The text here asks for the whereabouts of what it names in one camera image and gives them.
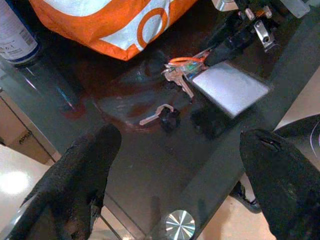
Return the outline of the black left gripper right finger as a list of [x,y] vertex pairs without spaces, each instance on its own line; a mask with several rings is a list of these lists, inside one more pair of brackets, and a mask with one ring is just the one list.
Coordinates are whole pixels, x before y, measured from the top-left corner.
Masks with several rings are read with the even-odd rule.
[[270,232],[278,240],[320,238],[320,172],[283,137],[264,130],[240,135],[240,156]]

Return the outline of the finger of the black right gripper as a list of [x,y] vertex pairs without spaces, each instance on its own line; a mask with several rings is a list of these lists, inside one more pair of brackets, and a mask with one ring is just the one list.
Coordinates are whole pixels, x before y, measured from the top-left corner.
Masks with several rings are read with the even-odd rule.
[[210,51],[205,59],[205,65],[210,67],[224,61],[232,60],[238,55],[241,55],[251,43],[252,35],[250,33],[227,37],[222,43]]
[[229,13],[226,18],[213,29],[206,42],[207,48],[215,48],[228,37],[234,35],[242,20],[238,12]]

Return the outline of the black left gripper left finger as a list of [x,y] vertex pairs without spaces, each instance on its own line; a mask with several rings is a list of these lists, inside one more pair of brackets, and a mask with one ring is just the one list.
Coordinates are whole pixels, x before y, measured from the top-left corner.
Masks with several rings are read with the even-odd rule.
[[122,135],[113,124],[79,137],[24,198],[11,240],[87,240],[104,205]]

